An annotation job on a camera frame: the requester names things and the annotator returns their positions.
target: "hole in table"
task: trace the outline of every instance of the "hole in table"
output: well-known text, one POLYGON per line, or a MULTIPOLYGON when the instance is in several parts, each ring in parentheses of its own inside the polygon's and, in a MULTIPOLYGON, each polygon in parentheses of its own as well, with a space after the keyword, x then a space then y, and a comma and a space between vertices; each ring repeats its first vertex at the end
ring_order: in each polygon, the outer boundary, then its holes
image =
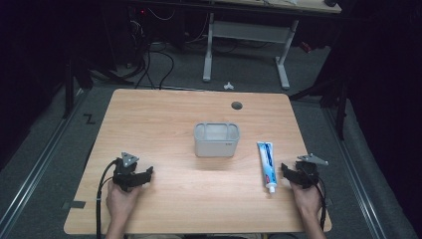
POLYGON ((243 105, 240 102, 234 102, 234 103, 232 103, 232 108, 234 110, 240 110, 242 107, 243 107, 243 105))

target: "desk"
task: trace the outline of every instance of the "desk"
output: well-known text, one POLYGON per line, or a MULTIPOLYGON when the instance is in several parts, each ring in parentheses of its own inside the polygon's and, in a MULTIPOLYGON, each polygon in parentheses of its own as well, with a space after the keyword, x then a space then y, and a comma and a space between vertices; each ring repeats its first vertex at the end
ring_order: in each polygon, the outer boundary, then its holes
MULTIPOLYGON (((328 7, 323 3, 323 1, 320 0, 298 0, 297 5, 286 0, 215 0, 215 2, 266 6, 269 8, 286 8, 298 11, 314 11, 320 13, 338 14, 341 12, 341 8, 339 8, 338 5, 335 5, 334 7, 328 7)), ((211 81, 213 38, 223 37, 244 39, 283 44, 280 57, 276 57, 276 66, 279 72, 282 88, 284 90, 288 90, 290 88, 290 84, 286 74, 284 62, 292 44, 293 38, 295 37, 298 24, 299 20, 297 19, 293 21, 290 28, 214 21, 214 14, 211 13, 208 27, 208 44, 207 52, 205 54, 204 74, 202 78, 203 81, 211 81)))
MULTIPOLYGON (((307 150, 286 95, 117 90, 114 92, 65 224, 69 234, 96 233, 96 194, 106 166, 122 151, 154 167, 126 233, 264 233, 304 231, 281 163, 307 150), (243 105, 232 109, 233 102, 243 105), (233 157, 197 157, 193 130, 201 121, 231 121, 240 129, 233 157), (264 185, 257 141, 274 144, 276 193, 264 185)), ((109 224, 103 190, 102 229, 109 224)), ((325 230, 331 228, 329 217, 325 230)))

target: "metal rail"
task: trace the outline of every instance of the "metal rail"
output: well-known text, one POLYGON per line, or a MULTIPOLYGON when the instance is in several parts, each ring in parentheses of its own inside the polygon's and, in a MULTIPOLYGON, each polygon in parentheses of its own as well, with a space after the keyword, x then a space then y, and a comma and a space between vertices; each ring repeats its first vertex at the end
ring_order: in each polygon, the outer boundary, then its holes
POLYGON ((37 162, 29 173, 28 177, 25 179, 12 203, 9 205, 6 213, 3 215, 0 221, 0 238, 7 238, 8 234, 13 228, 13 225, 18 220, 19 215, 22 210, 25 208, 28 200, 30 199, 32 193, 36 189, 39 181, 41 180, 44 172, 49 166, 55 149, 61 140, 64 132, 66 131, 69 123, 72 121, 72 118, 75 115, 78 107, 86 99, 88 92, 79 91, 78 97, 76 100, 76 106, 73 111, 69 114, 67 118, 63 118, 59 123, 59 126, 56 128, 53 136, 50 138, 43 152, 38 157, 37 162))
POLYGON ((356 168, 354 167, 353 161, 347 150, 347 147, 344 141, 340 140, 337 136, 335 130, 335 119, 332 115, 332 112, 329 109, 322 109, 322 113, 324 114, 325 119, 328 121, 328 125, 332 132, 332 135, 336 139, 338 147, 341 151, 343 162, 346 167, 347 176, 350 180, 350 185, 354 191, 357 202, 359 203, 360 210, 362 211, 363 217, 366 220, 366 224, 368 225, 369 231, 372 234, 372 238, 387 238, 382 228, 381 222, 378 220, 378 216, 376 215, 376 211, 372 204, 372 201, 369 198, 369 195, 366 193, 365 187, 363 186, 363 183, 360 180, 356 168))

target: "gray carpet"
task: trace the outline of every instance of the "gray carpet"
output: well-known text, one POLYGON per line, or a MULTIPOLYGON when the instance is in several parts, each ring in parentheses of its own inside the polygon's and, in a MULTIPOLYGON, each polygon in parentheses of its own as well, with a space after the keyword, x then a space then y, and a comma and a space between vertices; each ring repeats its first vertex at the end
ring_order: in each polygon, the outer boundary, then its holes
MULTIPOLYGON (((156 50, 162 45, 154 46, 156 50)), ((292 48, 286 59, 286 69, 291 89, 281 90, 274 57, 281 49, 278 45, 265 48, 238 47, 231 53, 215 53, 210 83, 202 82, 204 48, 187 48, 184 52, 167 47, 163 52, 172 56, 174 69, 163 85, 165 89, 185 88, 206 91, 225 91, 224 85, 230 82, 235 92, 294 94, 310 87, 329 53, 329 49, 318 49, 305 53, 292 48)), ((217 46, 216 51, 229 51, 230 46, 217 46)), ((159 81, 171 68, 171 61, 164 55, 151 53, 149 76, 157 87, 159 81)), ((119 74, 128 70, 119 69, 119 74)), ((80 94, 79 105, 65 132, 61 135, 55 150, 49 155, 48 166, 42 172, 29 200, 23 203, 19 217, 12 221, 7 238, 95 238, 91 236, 67 235, 64 224, 69 212, 67 202, 71 202, 78 188, 86 160, 100 129, 106 107, 112 92, 127 88, 108 81, 95 80, 89 92, 80 94)), ((149 81, 143 79, 141 89, 150 88, 149 81)), ((63 123, 64 91, 55 96, 53 103, 39 117, 31 128, 31 133, 15 153, 10 163, 0 173, 0 213, 7 212, 21 185, 37 164, 55 129, 63 123)), ((344 142, 338 142, 328 119, 331 110, 322 110, 317 98, 307 97, 292 102, 298 124, 309 152, 329 161, 328 167, 320 167, 320 175, 326 186, 332 221, 328 238, 373 238, 361 205, 356 197, 344 163, 344 149, 352 158, 353 164, 373 203, 376 215, 382 223, 386 238, 417 238, 411 225, 403 216, 382 173, 379 171, 364 137, 358 127, 350 104, 347 105, 347 118, 344 125, 344 142)), ((306 238, 304 233, 295 234, 306 238)), ((290 238, 289 235, 277 235, 290 238)))

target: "desk leg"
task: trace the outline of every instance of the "desk leg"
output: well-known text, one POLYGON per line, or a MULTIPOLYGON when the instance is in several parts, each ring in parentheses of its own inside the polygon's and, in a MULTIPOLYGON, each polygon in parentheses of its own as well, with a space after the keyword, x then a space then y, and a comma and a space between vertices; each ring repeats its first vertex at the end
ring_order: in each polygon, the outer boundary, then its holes
POLYGON ((204 82, 211 81, 213 30, 214 30, 214 13, 210 13, 210 22, 208 25, 208 45, 207 45, 207 53, 205 55, 204 76, 202 78, 204 82))
POLYGON ((286 69, 285 69, 285 59, 288 55, 289 48, 292 44, 293 38, 295 37, 296 28, 298 27, 299 20, 295 20, 290 28, 289 34, 286 39, 285 47, 282 52, 281 57, 276 57, 276 64, 277 69, 279 70, 279 77, 280 81, 282 82, 282 88, 284 90, 288 90, 290 88, 288 76, 286 75, 286 69))

